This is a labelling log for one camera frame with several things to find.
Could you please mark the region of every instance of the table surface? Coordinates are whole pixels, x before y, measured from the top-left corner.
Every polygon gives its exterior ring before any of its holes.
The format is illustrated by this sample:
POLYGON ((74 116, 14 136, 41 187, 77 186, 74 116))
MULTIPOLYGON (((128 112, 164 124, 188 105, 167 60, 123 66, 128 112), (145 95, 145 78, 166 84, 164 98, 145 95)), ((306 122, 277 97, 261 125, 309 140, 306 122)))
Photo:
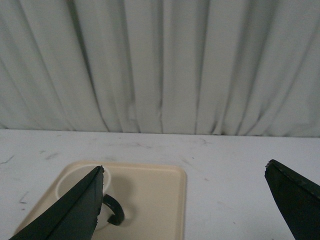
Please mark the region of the table surface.
POLYGON ((81 160, 187 174, 184 239, 294 240, 264 177, 271 159, 320 184, 320 138, 0 130, 0 240, 81 160))

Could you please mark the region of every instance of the plastic tray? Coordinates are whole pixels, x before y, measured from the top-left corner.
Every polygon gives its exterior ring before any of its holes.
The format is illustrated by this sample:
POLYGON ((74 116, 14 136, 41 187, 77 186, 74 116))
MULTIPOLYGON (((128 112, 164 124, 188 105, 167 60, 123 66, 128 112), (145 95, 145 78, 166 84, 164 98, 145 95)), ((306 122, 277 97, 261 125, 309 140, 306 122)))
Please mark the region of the plastic tray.
POLYGON ((99 161, 74 162, 65 167, 17 231, 41 215, 55 201, 55 187, 68 171, 85 164, 108 167, 115 198, 125 213, 120 226, 108 224, 92 240, 182 240, 186 174, 177 166, 99 161))

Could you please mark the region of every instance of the scuff mark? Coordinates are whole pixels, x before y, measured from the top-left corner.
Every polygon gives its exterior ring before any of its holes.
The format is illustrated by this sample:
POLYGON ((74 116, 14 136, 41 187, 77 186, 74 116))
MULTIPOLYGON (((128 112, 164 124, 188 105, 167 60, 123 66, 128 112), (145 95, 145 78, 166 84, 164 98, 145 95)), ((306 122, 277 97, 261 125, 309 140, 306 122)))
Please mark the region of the scuff mark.
POLYGON ((93 139, 89 142, 89 145, 96 144, 97 140, 98 140, 97 137, 93 138, 93 139))
POLYGON ((199 139, 202 141, 201 144, 203 144, 203 145, 213 144, 212 142, 209 142, 209 141, 207 141, 207 140, 205 140, 203 138, 199 138, 199 139))
POLYGON ((136 142, 135 144, 137 144, 139 147, 143 147, 145 149, 152 149, 152 146, 142 145, 142 144, 140 144, 138 142, 136 142))
POLYGON ((181 159, 181 161, 184 162, 185 164, 188 164, 190 167, 193 167, 193 165, 192 165, 190 162, 188 162, 188 160, 185 159, 184 157, 181 156, 180 159, 181 159))
POLYGON ((21 182, 21 183, 23 182, 23 181, 22 181, 20 178, 18 178, 18 177, 13 177, 12 180, 15 180, 15 181, 21 182))
POLYGON ((223 207, 224 209, 229 209, 229 210, 233 210, 234 208, 225 204, 223 201, 217 201, 216 202, 219 206, 223 207))
POLYGON ((25 196, 27 196, 28 193, 29 193, 29 191, 27 191, 25 194, 23 194, 23 196, 20 198, 20 200, 19 200, 20 204, 27 204, 27 202, 23 201, 23 200, 24 200, 25 196))
POLYGON ((14 156, 15 156, 15 155, 12 155, 7 161, 0 162, 0 165, 1 165, 1 164, 7 164, 8 162, 10 162, 11 159, 14 158, 14 156))
POLYGON ((98 160, 99 161, 103 161, 103 162, 117 162, 117 159, 115 157, 112 157, 112 156, 99 157, 98 160))
POLYGON ((58 156, 60 153, 59 152, 55 152, 49 156, 47 156, 45 159, 46 160, 51 160, 51 159, 54 159, 56 156, 58 156))

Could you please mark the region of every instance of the black handle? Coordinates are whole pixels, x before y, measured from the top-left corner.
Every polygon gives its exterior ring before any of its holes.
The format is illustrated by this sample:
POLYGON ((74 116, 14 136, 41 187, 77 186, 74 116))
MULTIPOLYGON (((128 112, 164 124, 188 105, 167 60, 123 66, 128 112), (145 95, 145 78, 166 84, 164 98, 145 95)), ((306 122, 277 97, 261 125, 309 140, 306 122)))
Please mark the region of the black handle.
POLYGON ((111 217, 109 217, 108 223, 119 226, 125 219, 124 210, 122 209, 119 202, 108 194, 104 195, 102 202, 107 205, 114 213, 113 215, 111 215, 111 217))

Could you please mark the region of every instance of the white curtain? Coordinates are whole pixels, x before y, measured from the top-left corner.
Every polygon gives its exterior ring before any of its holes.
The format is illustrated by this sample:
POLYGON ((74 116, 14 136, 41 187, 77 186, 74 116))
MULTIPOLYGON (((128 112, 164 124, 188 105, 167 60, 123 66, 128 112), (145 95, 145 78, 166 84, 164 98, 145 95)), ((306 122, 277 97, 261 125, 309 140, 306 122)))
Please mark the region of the white curtain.
POLYGON ((0 128, 320 136, 319 0, 0 1, 0 128))

